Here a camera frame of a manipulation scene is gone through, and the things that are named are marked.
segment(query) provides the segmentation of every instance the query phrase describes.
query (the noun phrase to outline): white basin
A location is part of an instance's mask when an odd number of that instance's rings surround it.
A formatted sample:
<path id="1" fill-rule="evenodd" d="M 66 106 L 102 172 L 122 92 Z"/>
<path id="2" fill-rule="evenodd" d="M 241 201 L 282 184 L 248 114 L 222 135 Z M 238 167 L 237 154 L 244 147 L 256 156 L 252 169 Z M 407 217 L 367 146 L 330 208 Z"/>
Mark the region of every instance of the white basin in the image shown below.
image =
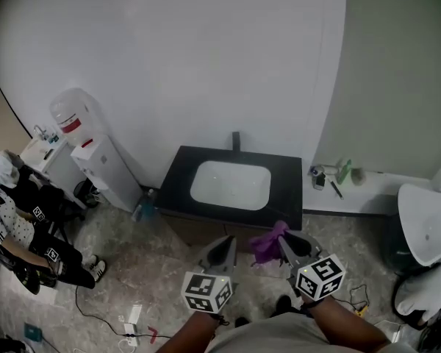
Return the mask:
<path id="1" fill-rule="evenodd" d="M 406 242 L 419 264 L 441 258 L 441 193 L 414 185 L 398 191 L 398 212 Z"/>
<path id="2" fill-rule="evenodd" d="M 47 141 L 33 138 L 21 152 L 20 157 L 30 167 L 39 166 L 49 149 L 50 145 Z"/>
<path id="3" fill-rule="evenodd" d="M 198 167 L 191 197 L 197 202 L 260 210 L 270 199 L 271 173 L 261 166 L 206 161 Z"/>

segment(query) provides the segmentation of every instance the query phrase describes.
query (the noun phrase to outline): fiducial cube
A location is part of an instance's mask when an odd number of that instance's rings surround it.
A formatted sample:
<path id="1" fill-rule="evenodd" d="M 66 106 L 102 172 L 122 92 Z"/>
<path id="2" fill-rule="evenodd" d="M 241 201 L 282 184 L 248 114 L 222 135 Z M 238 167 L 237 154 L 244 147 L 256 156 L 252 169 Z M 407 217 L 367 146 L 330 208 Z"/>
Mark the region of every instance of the fiducial cube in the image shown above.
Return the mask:
<path id="1" fill-rule="evenodd" d="M 232 282 L 228 276 L 194 272 L 187 272 L 184 276 L 182 297 L 191 310 L 219 313 L 232 294 Z"/>
<path id="2" fill-rule="evenodd" d="M 345 273 L 337 255 L 332 254 L 300 268 L 295 286 L 314 301 L 318 301 L 340 289 Z"/>

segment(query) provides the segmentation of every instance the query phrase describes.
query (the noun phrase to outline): white wall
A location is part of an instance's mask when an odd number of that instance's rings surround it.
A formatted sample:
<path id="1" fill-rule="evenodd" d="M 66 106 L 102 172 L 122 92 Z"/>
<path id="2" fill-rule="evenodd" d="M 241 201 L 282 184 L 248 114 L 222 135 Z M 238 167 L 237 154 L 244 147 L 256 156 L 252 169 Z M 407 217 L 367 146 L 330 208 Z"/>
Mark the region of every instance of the white wall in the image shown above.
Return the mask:
<path id="1" fill-rule="evenodd" d="M 0 150 L 8 149 L 20 154 L 29 143 L 29 135 L 13 115 L 0 91 Z"/>
<path id="2" fill-rule="evenodd" d="M 441 166 L 441 0 L 347 0 L 316 162 L 432 178 Z"/>
<path id="3" fill-rule="evenodd" d="M 344 3 L 0 0 L 0 85 L 28 129 L 51 122 L 58 93 L 86 90 L 147 185 L 161 185 L 180 145 L 228 148 L 235 130 L 243 150 L 300 157 L 317 129 L 309 112 L 328 109 Z M 320 62 L 323 43 L 334 51 Z"/>

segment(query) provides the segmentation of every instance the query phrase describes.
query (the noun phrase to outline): white sneaker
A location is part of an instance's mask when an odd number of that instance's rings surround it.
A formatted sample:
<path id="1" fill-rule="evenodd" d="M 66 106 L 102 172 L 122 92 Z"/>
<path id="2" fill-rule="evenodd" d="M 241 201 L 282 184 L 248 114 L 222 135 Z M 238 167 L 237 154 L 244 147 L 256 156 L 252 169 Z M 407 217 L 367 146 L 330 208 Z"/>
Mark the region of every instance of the white sneaker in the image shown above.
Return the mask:
<path id="1" fill-rule="evenodd" d="M 93 269 L 90 271 L 95 282 L 98 282 L 103 276 L 103 273 L 106 271 L 106 263 L 103 260 L 100 260 L 98 264 L 96 264 Z"/>
<path id="2" fill-rule="evenodd" d="M 96 255 L 91 255 L 88 258 L 88 260 L 82 264 L 82 266 L 87 271 L 91 272 L 95 268 L 97 262 L 98 262 L 98 257 Z"/>

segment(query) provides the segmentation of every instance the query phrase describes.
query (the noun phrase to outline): electrical cable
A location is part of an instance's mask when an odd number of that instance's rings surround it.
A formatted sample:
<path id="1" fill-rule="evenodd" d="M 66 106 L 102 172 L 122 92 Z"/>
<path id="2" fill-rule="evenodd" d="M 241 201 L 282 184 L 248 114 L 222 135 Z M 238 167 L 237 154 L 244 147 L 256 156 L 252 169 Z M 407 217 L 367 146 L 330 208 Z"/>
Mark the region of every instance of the electrical cable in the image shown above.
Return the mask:
<path id="1" fill-rule="evenodd" d="M 126 342 L 128 343 L 128 345 L 129 345 L 129 342 L 128 342 L 128 340 L 127 340 L 126 338 L 124 338 L 123 340 L 119 340 L 119 342 L 118 342 L 118 348 L 119 348 L 119 351 L 120 351 L 121 353 L 124 353 L 124 352 L 123 352 L 123 349 L 121 349 L 121 345 L 120 345 L 123 341 L 126 341 Z M 134 353 L 134 352 L 135 352 L 135 346 L 132 347 L 132 351 L 129 352 L 129 353 Z"/>
<path id="2" fill-rule="evenodd" d="M 358 290 L 358 289 L 360 289 L 360 288 L 362 288 L 362 287 L 365 287 L 365 294 L 366 294 L 366 300 L 364 300 L 364 301 L 359 301 L 359 302 L 353 302 L 353 292 L 355 291 L 355 290 Z M 347 304 L 349 304 L 352 308 L 353 308 L 353 310 L 354 311 L 359 311 L 357 308 L 356 308 L 356 306 L 358 305 L 358 304 L 365 304 L 363 307 L 366 307 L 366 306 L 370 306 L 370 300 L 369 300 L 369 296 L 368 296 L 368 286 L 366 285 L 366 284 L 362 284 L 362 285 L 360 285 L 360 286 L 357 286 L 356 288 L 353 288 L 353 289 L 350 289 L 350 300 L 349 301 L 346 301 L 346 300 L 344 300 L 344 299 L 338 299 L 338 298 L 335 298 L 335 297 L 333 297 L 334 298 L 334 300 L 335 301 L 338 301 L 338 302 L 345 302 L 345 303 L 347 303 Z"/>
<path id="3" fill-rule="evenodd" d="M 79 289 L 79 287 L 76 286 L 76 287 L 75 287 L 75 305 L 76 305 L 76 308 L 79 310 L 79 312 L 80 312 L 83 316 L 85 316 L 85 317 L 87 317 L 87 318 L 98 319 L 99 321 L 102 321 L 102 322 L 106 323 L 107 326 L 111 329 L 112 333 L 114 333 L 114 334 L 117 335 L 117 336 L 123 336 L 123 337 L 125 337 L 125 338 L 141 338 L 141 337 L 144 337 L 144 336 L 146 336 L 146 337 L 150 337 L 150 338 L 154 337 L 153 335 L 146 334 L 146 333 L 143 333 L 142 335 L 133 335 L 133 334 L 129 334 L 129 333 L 117 333 L 117 332 L 115 331 L 115 329 L 112 328 L 112 325 L 111 325 L 110 323 L 108 323 L 107 321 L 105 321 L 104 319 L 102 319 L 102 318 L 100 318 L 100 317 L 98 317 L 98 316 L 96 316 L 96 315 L 91 315 L 91 314 L 85 314 L 85 313 L 83 313 L 82 309 L 81 309 L 80 306 L 79 306 L 79 303 L 77 302 L 76 292 L 77 292 L 78 289 Z M 172 336 L 164 336 L 164 335 L 157 335 L 156 337 L 157 337 L 157 338 L 172 338 Z"/>
<path id="4" fill-rule="evenodd" d="M 60 353 L 60 352 L 56 349 L 56 347 L 55 347 L 54 345 L 52 345 L 51 343 L 49 343 L 49 342 L 44 338 L 44 336 L 43 336 L 43 341 L 45 341 L 46 344 L 49 345 L 49 346 L 50 346 L 53 350 L 55 350 L 57 353 Z"/>

